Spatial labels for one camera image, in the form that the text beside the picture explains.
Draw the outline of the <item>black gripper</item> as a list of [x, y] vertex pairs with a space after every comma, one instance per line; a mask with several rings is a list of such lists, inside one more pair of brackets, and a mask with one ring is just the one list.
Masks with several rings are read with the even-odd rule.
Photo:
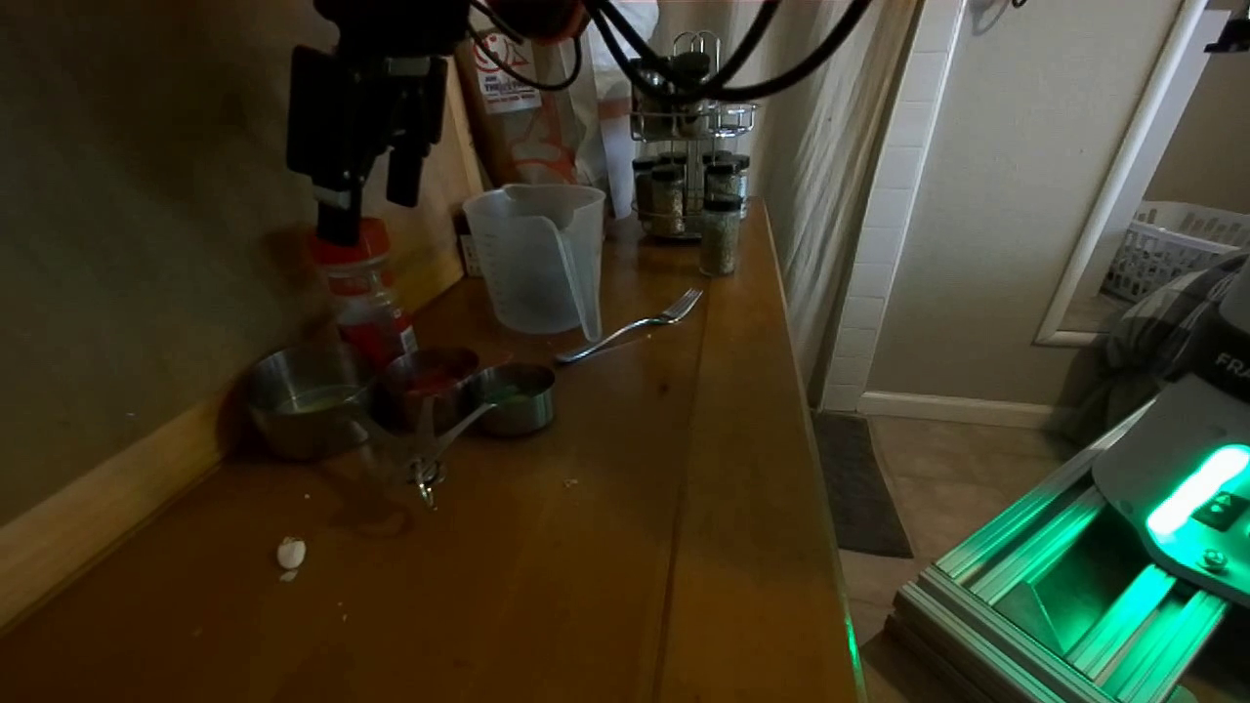
[[389, 148], [386, 198], [415, 207], [441, 139], [445, 72], [470, 35], [470, 0], [312, 0], [337, 47], [287, 61], [283, 165], [312, 172], [315, 236], [359, 242], [362, 172]]

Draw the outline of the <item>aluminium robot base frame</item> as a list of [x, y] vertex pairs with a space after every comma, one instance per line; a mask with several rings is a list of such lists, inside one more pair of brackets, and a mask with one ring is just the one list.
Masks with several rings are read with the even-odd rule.
[[1250, 703], [1250, 405], [1175, 381], [898, 590], [992, 703]]

